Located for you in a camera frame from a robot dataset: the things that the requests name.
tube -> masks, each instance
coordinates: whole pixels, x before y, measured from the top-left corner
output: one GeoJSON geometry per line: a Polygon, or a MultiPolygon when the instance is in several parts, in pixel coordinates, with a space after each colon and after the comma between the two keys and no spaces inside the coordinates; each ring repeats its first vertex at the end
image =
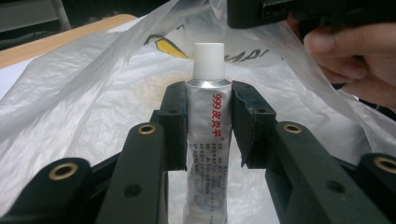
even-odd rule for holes
{"type": "Polygon", "coordinates": [[[232,84],[224,76],[224,45],[195,44],[188,114],[187,202],[183,223],[227,223],[232,84]]]}

white cap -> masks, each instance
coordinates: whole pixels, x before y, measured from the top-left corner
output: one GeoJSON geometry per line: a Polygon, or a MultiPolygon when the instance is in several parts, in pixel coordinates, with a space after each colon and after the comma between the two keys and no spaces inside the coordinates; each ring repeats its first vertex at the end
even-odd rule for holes
{"type": "Polygon", "coordinates": [[[223,80],[224,44],[196,43],[192,78],[196,80],[223,80]]]}

hand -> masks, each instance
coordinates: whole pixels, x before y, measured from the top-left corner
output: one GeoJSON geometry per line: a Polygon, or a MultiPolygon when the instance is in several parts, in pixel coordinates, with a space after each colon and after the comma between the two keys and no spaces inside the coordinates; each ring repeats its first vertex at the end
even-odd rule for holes
{"type": "Polygon", "coordinates": [[[304,46],[331,83],[346,83],[343,91],[396,111],[396,23],[320,27],[304,46]]]}

plastic bag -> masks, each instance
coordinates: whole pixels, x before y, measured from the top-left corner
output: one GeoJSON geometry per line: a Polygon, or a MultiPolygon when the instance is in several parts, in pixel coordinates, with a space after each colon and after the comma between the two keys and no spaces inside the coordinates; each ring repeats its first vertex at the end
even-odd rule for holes
{"type": "MultiPolygon", "coordinates": [[[[223,42],[226,78],[253,85],[277,120],[305,125],[334,156],[396,156],[394,122],[335,91],[286,23],[232,30],[225,7],[171,1],[124,33],[89,35],[33,60],[0,102],[0,214],[48,163],[81,157],[95,165],[119,152],[165,88],[190,79],[195,42],[223,42]]],[[[277,223],[263,174],[240,168],[232,141],[230,223],[277,223]]],[[[171,172],[169,223],[181,222],[185,183],[184,172],[171,172]]]]}

wooden edge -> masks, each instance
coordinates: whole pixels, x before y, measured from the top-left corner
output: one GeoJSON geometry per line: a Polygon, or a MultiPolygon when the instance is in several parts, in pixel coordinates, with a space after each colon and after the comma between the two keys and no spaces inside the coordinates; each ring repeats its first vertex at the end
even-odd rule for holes
{"type": "Polygon", "coordinates": [[[120,14],[73,30],[59,33],[57,35],[42,38],[11,49],[2,50],[0,51],[0,68],[10,66],[14,63],[20,63],[35,56],[47,53],[84,35],[98,31],[107,31],[135,19],[135,16],[120,14]]]}

